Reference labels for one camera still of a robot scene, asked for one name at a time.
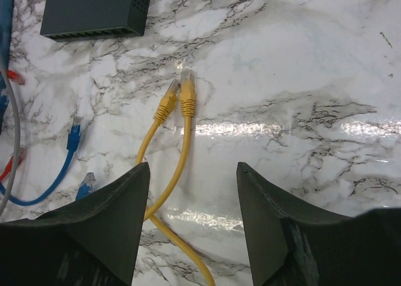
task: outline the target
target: yellow connector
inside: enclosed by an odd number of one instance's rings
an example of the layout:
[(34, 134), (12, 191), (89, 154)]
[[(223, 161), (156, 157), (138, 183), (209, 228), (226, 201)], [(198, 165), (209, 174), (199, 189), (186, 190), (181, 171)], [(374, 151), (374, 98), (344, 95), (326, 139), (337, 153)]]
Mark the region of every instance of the yellow connector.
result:
[(154, 120), (163, 124), (177, 106), (177, 92), (180, 88), (180, 82), (176, 79), (173, 80), (167, 89), (164, 97), (160, 100), (159, 107), (157, 107), (154, 115)]
[(192, 70), (185, 69), (181, 72), (180, 103), (183, 117), (195, 117), (195, 74)]

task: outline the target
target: yellow ethernet cable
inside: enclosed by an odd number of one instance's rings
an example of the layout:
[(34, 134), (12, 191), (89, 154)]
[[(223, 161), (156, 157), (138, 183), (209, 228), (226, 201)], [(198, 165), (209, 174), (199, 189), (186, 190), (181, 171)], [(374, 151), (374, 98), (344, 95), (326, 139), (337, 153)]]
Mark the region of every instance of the yellow ethernet cable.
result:
[[(169, 115), (174, 110), (177, 103), (178, 87), (179, 87), (178, 81), (174, 80), (169, 89), (167, 90), (166, 94), (160, 101), (159, 107), (154, 117), (155, 122), (152, 124), (151, 128), (147, 132), (147, 135), (145, 136), (138, 151), (137, 164), (142, 162), (147, 147), (152, 137), (155, 135), (158, 127), (167, 120)], [(151, 222), (171, 242), (176, 244), (196, 264), (196, 266), (199, 268), (199, 271), (203, 274), (208, 286), (216, 286), (212, 274), (210, 273), (209, 269), (206, 267), (205, 263), (202, 261), (200, 256), (198, 256), (198, 254), (196, 254), (196, 252), (193, 249), (191, 249), (191, 247), (188, 244), (186, 244), (179, 236), (177, 236), (172, 230), (170, 230), (167, 226), (165, 226), (154, 215), (154, 213), (163, 205), (163, 203), (169, 197), (175, 185), (177, 184), (180, 175), (184, 169), (187, 155), (189, 153), (191, 125), (192, 125), (192, 118), (195, 115), (195, 103), (196, 103), (195, 80), (193, 71), (183, 70), (181, 73), (180, 103), (181, 103), (181, 114), (184, 117), (184, 141), (182, 143), (182, 152), (180, 160), (174, 172), (174, 175), (171, 181), (169, 182), (169, 185), (166, 187), (161, 197), (156, 201), (156, 203), (151, 208), (147, 207), (144, 221), (149, 218)]]

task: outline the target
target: white marble tabletop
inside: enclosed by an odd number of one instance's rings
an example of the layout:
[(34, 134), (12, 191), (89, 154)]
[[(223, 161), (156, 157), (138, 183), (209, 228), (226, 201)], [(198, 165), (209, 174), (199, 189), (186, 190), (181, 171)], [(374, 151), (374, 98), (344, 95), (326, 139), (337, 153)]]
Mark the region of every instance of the white marble tabletop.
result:
[[(194, 143), (158, 212), (202, 254), (217, 285), (252, 285), (236, 166), (325, 209), (355, 216), (401, 205), (401, 0), (151, 0), (142, 38), (55, 43), (39, 35), (45, 0), (15, 0), (10, 68), (23, 144), (14, 194), (42, 193), (64, 161), (71, 118), (84, 137), (44, 203), (11, 203), (5, 220), (35, 218), (135, 164), (160, 97), (182, 68), (197, 74)], [(179, 158), (176, 112), (146, 158), (150, 200)], [(12, 151), (11, 108), (1, 155)], [(8, 161), (2, 157), (0, 167)], [(134, 285), (204, 285), (195, 265), (146, 222)]]

